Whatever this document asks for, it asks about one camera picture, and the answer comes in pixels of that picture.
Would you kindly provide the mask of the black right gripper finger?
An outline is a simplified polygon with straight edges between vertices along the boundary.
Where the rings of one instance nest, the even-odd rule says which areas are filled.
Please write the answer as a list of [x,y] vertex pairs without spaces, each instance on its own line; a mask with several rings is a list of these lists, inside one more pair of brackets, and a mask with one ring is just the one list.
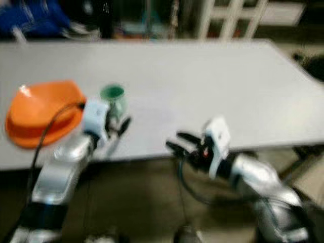
[[189,132],[176,132],[176,136],[193,145],[201,145],[203,143],[203,139],[201,137],[195,136]]
[[172,155],[178,159],[186,159],[186,160],[193,160],[195,158],[195,151],[196,151],[196,144],[195,143],[189,143],[190,149],[187,149],[181,144],[174,143],[174,142],[166,142],[165,146],[166,148],[171,151]]

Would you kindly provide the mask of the green cup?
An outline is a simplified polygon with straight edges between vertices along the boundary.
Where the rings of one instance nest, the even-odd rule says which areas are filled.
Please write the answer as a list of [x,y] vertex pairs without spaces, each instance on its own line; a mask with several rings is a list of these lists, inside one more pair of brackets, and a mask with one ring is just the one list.
[[120,120],[127,110],[125,89],[120,84],[108,84],[100,91],[100,98],[109,104],[109,116]]

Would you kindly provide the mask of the orange plastic bowl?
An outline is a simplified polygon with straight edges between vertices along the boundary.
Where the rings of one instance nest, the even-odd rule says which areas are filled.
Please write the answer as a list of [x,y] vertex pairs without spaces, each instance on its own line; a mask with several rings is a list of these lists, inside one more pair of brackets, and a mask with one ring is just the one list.
[[73,79],[23,84],[10,100],[7,118],[19,127],[44,127],[59,109],[86,100],[87,96]]

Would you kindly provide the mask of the orange plastic plate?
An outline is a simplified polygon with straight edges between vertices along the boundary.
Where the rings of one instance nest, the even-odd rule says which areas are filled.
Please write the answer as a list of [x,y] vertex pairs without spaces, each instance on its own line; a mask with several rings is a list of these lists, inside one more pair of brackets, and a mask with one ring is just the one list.
[[[6,115],[5,133],[10,141],[19,147],[36,148],[43,132],[56,113],[55,109],[44,111],[10,109]],[[79,108],[74,107],[63,111],[46,132],[43,145],[53,144],[71,134],[74,128],[79,127],[82,118],[83,111]]]

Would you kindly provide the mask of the white and black object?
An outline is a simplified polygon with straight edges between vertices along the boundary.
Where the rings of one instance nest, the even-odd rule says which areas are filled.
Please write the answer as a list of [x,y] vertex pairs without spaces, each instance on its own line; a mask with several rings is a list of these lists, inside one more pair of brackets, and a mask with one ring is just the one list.
[[71,22],[68,28],[62,30],[63,37],[75,41],[99,41],[101,39],[100,29],[94,25],[86,25]]

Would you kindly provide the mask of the black bulky bag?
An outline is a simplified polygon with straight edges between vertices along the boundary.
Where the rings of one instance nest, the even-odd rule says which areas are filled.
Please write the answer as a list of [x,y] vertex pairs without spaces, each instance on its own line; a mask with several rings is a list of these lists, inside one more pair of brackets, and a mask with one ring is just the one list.
[[78,0],[76,22],[90,30],[98,30],[102,39],[113,39],[113,0]]

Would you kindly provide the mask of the white glass door cabinet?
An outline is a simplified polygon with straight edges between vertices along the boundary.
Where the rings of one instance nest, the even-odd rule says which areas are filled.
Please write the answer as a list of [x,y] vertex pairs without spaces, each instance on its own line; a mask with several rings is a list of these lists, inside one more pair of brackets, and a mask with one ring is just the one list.
[[245,6],[248,0],[201,0],[197,18],[196,37],[203,41],[213,20],[222,20],[218,39],[226,42],[234,38],[237,23],[248,22],[243,39],[252,39],[260,25],[296,26],[306,10],[301,0],[254,0],[255,4]]

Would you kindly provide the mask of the blue bag white stripes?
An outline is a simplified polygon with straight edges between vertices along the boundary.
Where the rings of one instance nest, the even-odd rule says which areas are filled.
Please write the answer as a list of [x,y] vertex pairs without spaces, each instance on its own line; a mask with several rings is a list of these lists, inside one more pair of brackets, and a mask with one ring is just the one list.
[[71,26],[58,0],[22,0],[0,8],[0,34],[19,30],[25,35],[47,37],[60,35]]

